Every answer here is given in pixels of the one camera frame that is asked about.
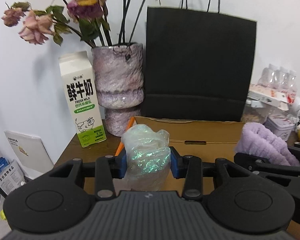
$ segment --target cow illustration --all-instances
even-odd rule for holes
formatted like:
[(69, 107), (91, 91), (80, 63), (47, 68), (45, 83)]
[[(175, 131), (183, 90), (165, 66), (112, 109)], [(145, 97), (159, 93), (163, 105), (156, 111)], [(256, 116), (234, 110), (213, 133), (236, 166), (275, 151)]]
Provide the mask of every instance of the cow illustration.
[(78, 126), (80, 132), (85, 132), (93, 129), (94, 119), (93, 117), (89, 117), (88, 120), (77, 123), (77, 119), (75, 119), (75, 124)]

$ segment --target white wall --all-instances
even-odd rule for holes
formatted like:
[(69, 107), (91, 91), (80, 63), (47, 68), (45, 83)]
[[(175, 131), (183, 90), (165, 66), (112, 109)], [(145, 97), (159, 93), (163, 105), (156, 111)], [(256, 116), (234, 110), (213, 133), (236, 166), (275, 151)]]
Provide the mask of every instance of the white wall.
[[(6, 9), (5, 2), (15, 1), (26, 0), (0, 0), (0, 17)], [(33, 8), (44, 9), (52, 0), (27, 1)], [(191, 8), (205, 9), (207, 5), (207, 0), (189, 1)], [(131, 2), (127, 33), (132, 30), (140, 2)], [(115, 41), (121, 24), (122, 0), (108, 0), (107, 5)], [(158, 3), (148, 0), (148, 5)], [(162, 0), (162, 6), (179, 5), (180, 0)], [(213, 0), (211, 9), (216, 11), (216, 8), (217, 0)], [(273, 63), (296, 70), (300, 90), (300, 0), (221, 0), (221, 12), (258, 21), (253, 82), (258, 80), (265, 66)], [(146, 9), (133, 39), (144, 44), (145, 21)], [(74, 34), (65, 37), (61, 48), (52, 41), (42, 46), (27, 44), (17, 34), (20, 28), (21, 24), (8, 28), (0, 19), (0, 155), (9, 160), (15, 158), (3, 133), (11, 130), (41, 137), (50, 158), (56, 162), (75, 134), (61, 86), (58, 57), (90, 49)], [(25, 171), (31, 178), (39, 175), (27, 168)]]

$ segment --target green leaf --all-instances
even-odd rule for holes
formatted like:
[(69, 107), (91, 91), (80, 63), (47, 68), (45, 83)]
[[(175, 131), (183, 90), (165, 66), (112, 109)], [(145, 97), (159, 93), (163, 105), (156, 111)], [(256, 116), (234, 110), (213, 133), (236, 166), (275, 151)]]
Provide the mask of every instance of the green leaf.
[(63, 23), (69, 23), (70, 20), (67, 20), (67, 18), (62, 14), (62, 13), (59, 13), (59, 12), (53, 12), (53, 16), (60, 22), (63, 22)]
[(40, 10), (34, 10), (34, 13), (37, 16), (42, 16), (42, 15), (46, 15), (47, 14), (46, 11), (40, 11)]
[(59, 33), (55, 33), (53, 35), (53, 41), (58, 44), (59, 46), (61, 46), (62, 42), (63, 42), (63, 38), (60, 36)]
[(105, 21), (105, 19), (100, 18), (100, 22), (101, 22), (102, 26), (103, 26), (106, 30), (111, 31), (111, 30), (110, 30), (110, 25), (109, 25), (109, 23), (107, 23), (107, 22)]
[(62, 13), (62, 12), (63, 12), (63, 9), (64, 9), (63, 6), (59, 6), (59, 5), (50, 5), (50, 6), (46, 9), (46, 11), (47, 11), (47, 13), (50, 13), (50, 12), (53, 12), (53, 13), (55, 13), (55, 12)]
[(62, 23), (56, 23), (54, 26), (54, 31), (56, 33), (64, 33), (64, 34), (71, 33), (70, 29)]
[(95, 28), (97, 28), (97, 27), (96, 27), (96, 23), (98, 24), (98, 28), (101, 27), (101, 21), (100, 21), (100, 19), (96, 19), (96, 20), (93, 21), (92, 23), (93, 23), (93, 25), (94, 25)]
[(79, 19), (79, 28), (83, 36), (89, 36), (96, 32), (96, 28), (88, 20)]
[(89, 36), (83, 35), (80, 41), (90, 41), (94, 40), (99, 37), (99, 32), (96, 30), (94, 33), (90, 34)]
[(21, 8), (24, 12), (29, 9), (30, 3), (28, 2), (15, 2), (11, 5), (12, 8)]

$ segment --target wooden table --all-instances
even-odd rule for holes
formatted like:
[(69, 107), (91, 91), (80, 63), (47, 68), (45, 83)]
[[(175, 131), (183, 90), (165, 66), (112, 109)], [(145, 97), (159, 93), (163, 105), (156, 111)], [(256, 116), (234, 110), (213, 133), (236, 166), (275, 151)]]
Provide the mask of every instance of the wooden table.
[[(81, 158), (84, 163), (89, 163), (94, 162), (97, 158), (105, 155), (115, 155), (121, 138), (114, 136), (107, 131), (106, 137), (107, 139), (103, 142), (82, 148), (78, 136), (75, 134), (55, 166), (59, 166), (66, 161), (72, 160), (73, 158)], [(84, 190), (88, 194), (94, 193), (94, 178), (85, 179)]]

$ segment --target plastic bottle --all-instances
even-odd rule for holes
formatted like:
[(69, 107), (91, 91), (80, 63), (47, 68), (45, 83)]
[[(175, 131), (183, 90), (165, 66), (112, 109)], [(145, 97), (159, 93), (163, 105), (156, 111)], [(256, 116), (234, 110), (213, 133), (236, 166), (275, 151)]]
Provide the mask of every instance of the plastic bottle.
[(290, 75), (289, 75), (289, 80), (288, 80), (288, 103), (293, 104), (296, 96), (297, 96), (297, 92), (298, 92), (298, 88), (296, 85), (296, 77), (297, 77), (297, 73), (294, 70), (290, 70)]
[(268, 87), (277, 89), (278, 84), (276, 83), (277, 77), (276, 77), (276, 70), (278, 69), (275, 65), (269, 64), (269, 77), (268, 77)]
[(280, 67), (280, 71), (278, 72), (278, 80), (279, 80), (279, 92), (288, 93), (289, 84), (288, 84), (288, 70), (284, 67)]
[(268, 67), (264, 68), (262, 71), (261, 78), (258, 80), (258, 85), (263, 87), (273, 87), (275, 83), (275, 74), (276, 67), (269, 64)]

